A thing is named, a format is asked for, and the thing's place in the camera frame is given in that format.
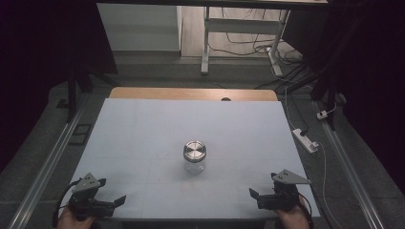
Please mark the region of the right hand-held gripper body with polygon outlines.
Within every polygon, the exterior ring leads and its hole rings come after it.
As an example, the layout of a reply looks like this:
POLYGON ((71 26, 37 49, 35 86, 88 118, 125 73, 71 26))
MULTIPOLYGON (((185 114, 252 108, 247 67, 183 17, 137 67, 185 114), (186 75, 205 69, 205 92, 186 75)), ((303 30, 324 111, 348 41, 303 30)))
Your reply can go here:
POLYGON ((290 211, 300 203, 297 184, 311 184, 311 181, 284 169, 273 180, 274 193, 272 195, 259 195, 257 198, 258 208, 290 211))

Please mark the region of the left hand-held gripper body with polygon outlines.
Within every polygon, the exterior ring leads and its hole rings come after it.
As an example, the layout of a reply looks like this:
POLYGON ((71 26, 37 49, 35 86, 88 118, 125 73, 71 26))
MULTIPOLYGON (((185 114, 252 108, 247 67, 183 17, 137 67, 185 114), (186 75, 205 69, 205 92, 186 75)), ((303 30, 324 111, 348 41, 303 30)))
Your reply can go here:
POLYGON ((95 199, 98 189, 98 179, 91 173, 81 178, 72 190, 68 202, 69 209, 74 213, 77 220, 89 217, 97 219, 111 217, 115 206, 113 202, 99 201, 95 199))

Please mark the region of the person's right hand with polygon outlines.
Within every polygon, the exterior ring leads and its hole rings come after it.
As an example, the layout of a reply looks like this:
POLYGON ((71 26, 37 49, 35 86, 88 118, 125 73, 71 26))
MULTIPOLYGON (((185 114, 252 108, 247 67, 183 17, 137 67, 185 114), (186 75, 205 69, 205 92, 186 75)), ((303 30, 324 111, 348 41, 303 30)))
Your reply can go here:
POLYGON ((278 216, 285 229, 309 229, 307 215, 299 205, 288 212, 275 210, 274 213, 278 216))

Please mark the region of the person's left hand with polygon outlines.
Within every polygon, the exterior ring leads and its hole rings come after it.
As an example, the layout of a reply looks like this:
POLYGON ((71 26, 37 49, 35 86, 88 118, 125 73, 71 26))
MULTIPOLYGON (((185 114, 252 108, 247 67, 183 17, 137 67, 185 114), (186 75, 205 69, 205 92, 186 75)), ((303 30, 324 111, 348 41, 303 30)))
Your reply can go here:
POLYGON ((58 218, 56 229, 91 229, 95 218, 77 220, 69 208, 65 208, 58 218))

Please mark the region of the white power strip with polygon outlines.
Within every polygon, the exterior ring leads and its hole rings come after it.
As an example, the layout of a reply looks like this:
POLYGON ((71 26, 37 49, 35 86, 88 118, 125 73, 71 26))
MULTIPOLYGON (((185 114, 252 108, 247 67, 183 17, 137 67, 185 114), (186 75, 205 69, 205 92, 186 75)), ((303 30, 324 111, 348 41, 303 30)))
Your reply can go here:
POLYGON ((318 151, 319 143, 311 141, 307 137, 307 133, 297 128, 291 131, 293 136, 301 143, 301 145, 307 150, 309 154, 313 154, 318 151))

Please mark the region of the white table cover sheet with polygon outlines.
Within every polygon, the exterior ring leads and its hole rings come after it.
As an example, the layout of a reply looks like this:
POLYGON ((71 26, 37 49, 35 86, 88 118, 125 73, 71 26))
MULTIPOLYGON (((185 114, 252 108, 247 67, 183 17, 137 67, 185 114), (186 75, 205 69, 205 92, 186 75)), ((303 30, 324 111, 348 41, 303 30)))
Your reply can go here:
POLYGON ((74 177, 106 178, 97 198, 126 196, 117 219, 269 219, 248 189, 271 173, 306 172, 278 101, 104 101, 74 177), (205 169, 183 168, 184 145, 206 147, 205 169))

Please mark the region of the black metal stand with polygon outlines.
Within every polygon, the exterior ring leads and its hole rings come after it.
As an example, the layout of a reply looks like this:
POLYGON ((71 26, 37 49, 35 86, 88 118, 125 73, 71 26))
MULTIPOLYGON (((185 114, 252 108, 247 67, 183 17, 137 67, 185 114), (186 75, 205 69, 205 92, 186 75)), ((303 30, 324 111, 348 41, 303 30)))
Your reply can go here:
POLYGON ((96 68, 93 64, 87 62, 75 61, 68 75, 68 100, 63 100, 57 105, 57 107, 68 109, 67 123, 71 123, 77 113, 76 86, 79 86, 80 90, 85 94, 90 94, 93 91, 94 86, 90 75, 94 75, 112 87, 120 86, 118 82, 103 72, 101 68, 96 68))
POLYGON ((335 106, 335 94, 337 92, 337 69, 339 62, 343 59, 342 55, 348 48, 361 21, 362 18, 359 16, 353 16, 352 18, 347 17, 345 20, 340 19, 340 30, 334 40, 330 41, 325 49, 315 55, 315 58, 323 58, 321 68, 317 71, 312 71, 311 76, 301 79, 289 87, 285 87, 285 94, 292 94, 310 83, 315 83, 309 96, 312 100, 320 100, 325 94, 328 95, 327 108, 329 112, 331 112, 331 115, 327 117, 327 122, 333 130, 332 113, 335 106))

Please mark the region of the wooden table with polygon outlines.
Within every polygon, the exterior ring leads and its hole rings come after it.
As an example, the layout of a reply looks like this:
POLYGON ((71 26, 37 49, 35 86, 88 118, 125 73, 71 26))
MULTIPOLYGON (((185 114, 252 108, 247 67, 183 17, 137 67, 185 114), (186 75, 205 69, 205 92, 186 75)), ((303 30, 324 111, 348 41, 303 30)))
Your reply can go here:
POLYGON ((244 89, 190 89, 190 88, 140 88, 115 87, 110 98, 213 100, 213 101, 277 101, 272 90, 244 89))

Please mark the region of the grey cabinet panel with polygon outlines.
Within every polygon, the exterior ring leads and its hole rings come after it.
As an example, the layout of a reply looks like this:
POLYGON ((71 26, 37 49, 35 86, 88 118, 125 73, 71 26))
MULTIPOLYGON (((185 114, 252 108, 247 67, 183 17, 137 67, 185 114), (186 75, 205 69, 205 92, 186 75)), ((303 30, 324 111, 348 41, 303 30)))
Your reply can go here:
POLYGON ((113 51, 179 52, 181 7, 97 3, 113 51))

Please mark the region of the aluminium floor rail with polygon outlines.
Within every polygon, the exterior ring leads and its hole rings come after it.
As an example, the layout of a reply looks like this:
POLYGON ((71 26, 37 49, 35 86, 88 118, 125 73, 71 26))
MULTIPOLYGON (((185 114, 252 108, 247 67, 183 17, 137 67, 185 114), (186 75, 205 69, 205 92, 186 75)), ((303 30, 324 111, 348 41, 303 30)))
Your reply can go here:
POLYGON ((339 161, 342 171, 350 184, 352 192, 358 201, 369 227, 371 229, 385 229, 384 223, 358 173, 356 173, 337 132, 331 129, 330 124, 326 120, 321 120, 321 123, 331 148, 339 161))
POLYGON ((28 193, 24 196, 7 229, 25 229, 27 226, 38 201, 51 179, 58 161, 68 145, 69 139, 83 114, 84 107, 87 105, 89 97, 88 94, 84 94, 79 98, 76 113, 73 115, 71 121, 64 125, 62 133, 58 136, 56 143, 48 153, 44 163, 33 180, 28 193))

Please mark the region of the black rectangular floor frame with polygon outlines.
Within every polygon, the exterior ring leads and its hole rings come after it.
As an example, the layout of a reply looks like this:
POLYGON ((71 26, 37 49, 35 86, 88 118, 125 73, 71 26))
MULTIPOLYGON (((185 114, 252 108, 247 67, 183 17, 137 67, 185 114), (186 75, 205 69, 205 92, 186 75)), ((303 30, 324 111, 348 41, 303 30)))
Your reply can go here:
POLYGON ((74 146, 84 146, 90 137, 92 129, 92 124, 77 124, 71 135, 69 144, 74 146))

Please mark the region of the white desk frame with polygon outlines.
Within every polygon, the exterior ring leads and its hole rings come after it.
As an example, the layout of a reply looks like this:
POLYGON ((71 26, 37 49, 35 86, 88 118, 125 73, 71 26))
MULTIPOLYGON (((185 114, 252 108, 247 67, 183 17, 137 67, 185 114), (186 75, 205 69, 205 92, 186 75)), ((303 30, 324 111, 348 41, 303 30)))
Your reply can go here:
POLYGON ((288 10, 279 10, 280 18, 276 21, 266 21, 265 19, 233 19, 216 18, 210 16, 210 8, 205 7, 203 11, 203 47, 201 73, 208 74, 209 67, 209 34, 213 32, 221 33, 245 33, 245 34, 266 34, 273 35, 274 41, 269 48, 265 48, 265 54, 268 56, 271 69, 276 76, 282 76, 282 70, 279 61, 276 58, 278 46, 284 32, 287 20, 288 10))

